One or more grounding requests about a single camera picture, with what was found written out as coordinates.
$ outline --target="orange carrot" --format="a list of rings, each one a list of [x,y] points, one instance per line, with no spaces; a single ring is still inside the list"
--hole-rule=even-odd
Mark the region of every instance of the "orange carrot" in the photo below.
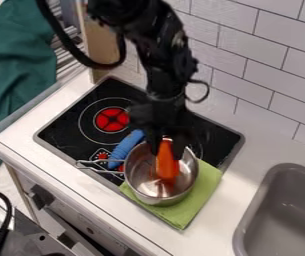
[[[173,182],[179,174],[179,162],[173,159],[171,141],[162,141],[156,159],[157,175],[167,182]]]

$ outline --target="pot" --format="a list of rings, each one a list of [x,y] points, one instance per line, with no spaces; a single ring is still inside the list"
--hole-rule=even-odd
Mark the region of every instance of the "pot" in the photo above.
[[[80,164],[92,164],[101,161],[124,162],[124,175],[127,184],[141,202],[154,206],[170,206],[183,200],[193,188],[199,173],[197,158],[191,149],[186,147],[183,157],[179,161],[180,170],[175,182],[173,184],[163,182],[151,173],[155,156],[152,155],[150,146],[146,142],[135,146],[126,160],[81,160],[77,162],[76,166],[79,169],[91,169],[97,173],[122,174],[122,172],[80,166]]]

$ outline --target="blue object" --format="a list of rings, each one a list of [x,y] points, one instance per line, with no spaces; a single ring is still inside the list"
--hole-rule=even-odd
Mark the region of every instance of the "blue object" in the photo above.
[[[132,131],[127,137],[125,137],[119,145],[117,145],[108,160],[117,159],[125,160],[129,152],[145,137],[142,130],[136,129]],[[114,169],[118,167],[120,162],[108,162],[108,169]]]

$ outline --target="black stovetop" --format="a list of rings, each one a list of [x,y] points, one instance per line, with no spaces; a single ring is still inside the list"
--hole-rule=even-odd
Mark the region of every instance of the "black stovetop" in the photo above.
[[[74,160],[104,159],[124,139],[132,128],[128,124],[127,108],[146,102],[139,89],[114,78],[108,78],[79,102],[38,133],[38,138]],[[222,167],[238,145],[241,135],[193,114],[197,139],[189,145],[196,156],[217,168]],[[105,162],[97,169],[106,168]],[[123,175],[99,174],[116,185]]]

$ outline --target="green towel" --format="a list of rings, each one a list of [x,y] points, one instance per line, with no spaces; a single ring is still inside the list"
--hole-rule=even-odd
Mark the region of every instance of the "green towel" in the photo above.
[[[55,83],[53,34],[35,0],[0,6],[0,121]]]
[[[185,229],[214,193],[222,177],[222,172],[215,167],[202,160],[198,160],[198,163],[199,175],[193,189],[183,201],[176,205],[168,207],[146,205],[135,197],[126,182],[120,186],[120,191],[172,227],[180,230]]]

